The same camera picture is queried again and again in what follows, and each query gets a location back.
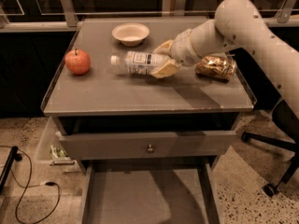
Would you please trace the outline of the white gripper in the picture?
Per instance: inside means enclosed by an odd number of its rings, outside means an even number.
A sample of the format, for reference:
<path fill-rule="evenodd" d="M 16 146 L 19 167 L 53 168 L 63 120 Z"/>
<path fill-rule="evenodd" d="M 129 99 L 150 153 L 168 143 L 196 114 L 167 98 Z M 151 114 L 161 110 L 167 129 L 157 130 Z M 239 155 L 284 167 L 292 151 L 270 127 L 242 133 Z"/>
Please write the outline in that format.
<path fill-rule="evenodd" d="M 170 56 L 174 59 L 168 60 L 163 65 L 154 68 L 150 74 L 155 78 L 165 78 L 173 76 L 180 68 L 180 64 L 191 67 L 199 63 L 202 58 L 197 55 L 191 42 L 192 30 L 187 29 L 176 36 L 174 40 L 169 39 L 153 53 Z"/>

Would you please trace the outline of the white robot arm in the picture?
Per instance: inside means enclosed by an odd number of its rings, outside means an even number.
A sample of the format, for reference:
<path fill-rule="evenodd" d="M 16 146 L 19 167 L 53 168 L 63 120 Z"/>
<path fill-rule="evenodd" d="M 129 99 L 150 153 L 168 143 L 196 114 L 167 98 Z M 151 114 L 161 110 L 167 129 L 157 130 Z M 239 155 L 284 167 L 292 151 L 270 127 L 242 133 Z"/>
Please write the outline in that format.
<path fill-rule="evenodd" d="M 244 49 L 261 67 L 292 112 L 299 117 L 299 52 L 274 35 L 250 0 L 223 0 L 212 20 L 164 42 L 155 51 L 168 59 L 151 74 L 170 77 L 205 56 Z"/>

